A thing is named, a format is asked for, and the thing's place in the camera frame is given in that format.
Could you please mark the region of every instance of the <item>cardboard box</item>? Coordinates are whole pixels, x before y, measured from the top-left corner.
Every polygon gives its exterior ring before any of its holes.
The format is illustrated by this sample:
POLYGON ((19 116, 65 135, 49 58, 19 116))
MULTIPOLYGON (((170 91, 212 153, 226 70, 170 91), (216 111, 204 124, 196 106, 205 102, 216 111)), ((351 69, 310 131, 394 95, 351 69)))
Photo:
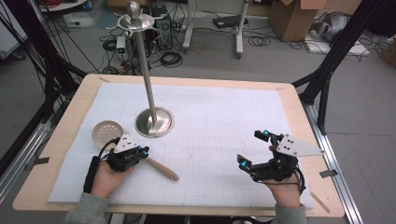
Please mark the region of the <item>cardboard box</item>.
POLYGON ((382 53, 381 59, 385 62, 396 67, 396 39, 387 47, 387 49, 382 53))
POLYGON ((268 23, 282 41, 302 41, 326 0, 273 1, 268 23))
POLYGON ((361 4, 361 0, 327 0, 326 8, 318 11, 318 15, 322 15, 324 12, 339 11, 348 15, 353 15, 356 8, 361 4))
POLYGON ((250 16, 268 16, 270 7, 267 5, 253 4, 253 0, 248 1, 247 15, 250 16))
MULTIPOLYGON (((125 7, 131 0, 107 0, 110 7, 125 7)), ((152 0, 134 0, 139 5, 151 5, 152 0)))

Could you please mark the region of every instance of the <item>black bar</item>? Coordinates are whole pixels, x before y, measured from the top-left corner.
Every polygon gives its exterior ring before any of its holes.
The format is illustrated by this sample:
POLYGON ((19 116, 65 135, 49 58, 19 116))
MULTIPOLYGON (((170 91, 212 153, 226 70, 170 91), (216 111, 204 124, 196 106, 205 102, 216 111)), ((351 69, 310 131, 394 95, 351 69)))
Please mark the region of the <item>black bar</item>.
POLYGON ((381 7, 385 3, 393 1, 394 0, 362 0, 350 21, 347 23, 345 29, 335 39, 333 47, 321 63, 320 67, 314 73, 291 83, 295 88, 308 83, 305 90, 300 93, 301 101, 308 105, 312 105, 315 98, 321 92, 318 126, 322 134, 326 134, 325 117, 327 101, 329 97, 330 82, 335 69, 337 69, 349 53, 350 49, 355 45, 355 42, 364 32, 364 29, 379 13, 381 7))
POLYGON ((26 125, 26 127, 22 130, 22 132, 17 137, 15 142, 11 145, 11 147, 8 149, 6 154, 4 154, 3 158, 1 158, 1 160, 0 160, 0 177, 7 170, 8 166, 14 161, 15 157, 21 151, 21 148, 23 147, 23 145, 26 143, 26 141, 31 136, 32 132, 35 130, 37 125, 43 119, 44 112, 45 112, 45 103, 42 106, 40 106, 40 108, 38 108, 35 115, 32 117, 32 119, 29 121, 29 123, 26 125))

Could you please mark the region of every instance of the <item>perforated ladle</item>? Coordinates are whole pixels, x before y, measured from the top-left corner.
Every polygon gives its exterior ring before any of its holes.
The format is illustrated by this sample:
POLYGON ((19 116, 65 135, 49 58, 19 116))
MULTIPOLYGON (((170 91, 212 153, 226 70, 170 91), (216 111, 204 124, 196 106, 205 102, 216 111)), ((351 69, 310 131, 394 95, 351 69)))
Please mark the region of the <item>perforated ladle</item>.
MULTIPOLYGON (((122 137, 124 131, 122 127, 113 120, 104 120, 93 128, 92 130, 92 140, 93 142, 99 147, 102 148, 106 143, 110 140, 122 137)), ((111 148, 115 148, 115 144, 110 144, 107 146, 106 150, 110 150, 111 148)), ((166 166, 160 164, 159 162, 155 161, 152 158, 145 158, 144 159, 148 164, 154 167, 156 170, 161 172, 163 175, 169 177, 172 180, 178 181, 178 175, 173 172, 171 169, 167 168, 166 166)))

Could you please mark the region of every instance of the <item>aluminum rail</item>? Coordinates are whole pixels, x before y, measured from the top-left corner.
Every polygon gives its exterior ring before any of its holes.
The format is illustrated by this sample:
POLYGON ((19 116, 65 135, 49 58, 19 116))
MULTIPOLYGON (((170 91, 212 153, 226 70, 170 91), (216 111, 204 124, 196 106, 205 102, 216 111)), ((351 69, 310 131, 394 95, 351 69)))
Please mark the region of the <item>aluminum rail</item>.
POLYGON ((341 167, 339 166, 338 161, 335 158, 332 146, 329 142, 329 138, 327 137, 327 135, 323 135, 321 133, 320 128, 317 124, 318 112, 315 109, 315 106, 303 104, 303 108, 306 116, 308 117, 309 123, 311 124, 312 131, 317 138, 319 147, 325 151, 323 157, 329 170, 334 170, 338 173, 338 175, 332 177, 332 181, 337 189, 338 195, 340 196, 341 203, 344 206, 346 217, 349 223, 362 224, 363 220, 361 219, 361 214, 359 213, 358 207, 355 204, 352 194, 349 191, 347 182, 344 179, 343 172, 341 171, 341 167))
MULTIPOLYGON (((54 111, 60 108, 58 102, 55 103, 54 111)), ((31 161, 36 151, 42 147, 45 139, 48 135, 51 135, 52 126, 51 118, 47 122, 39 123, 36 128, 32 131, 32 134, 23 145, 22 149, 8 166, 6 171, 1 175, 0 178, 0 204, 7 197, 14 184, 17 182, 21 173, 25 170, 26 165, 31 161)))

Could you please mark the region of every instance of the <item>gray sleeve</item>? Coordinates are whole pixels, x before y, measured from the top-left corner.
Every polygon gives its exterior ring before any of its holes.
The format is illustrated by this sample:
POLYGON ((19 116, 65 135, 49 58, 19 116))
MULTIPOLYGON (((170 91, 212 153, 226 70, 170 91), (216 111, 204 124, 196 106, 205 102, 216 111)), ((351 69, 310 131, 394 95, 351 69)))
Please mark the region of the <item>gray sleeve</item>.
POLYGON ((82 193, 76 210, 67 213, 63 224, 105 224, 107 206, 108 199, 82 193))
POLYGON ((305 206, 299 208, 286 208, 275 205, 276 219, 272 224, 306 224, 305 206))

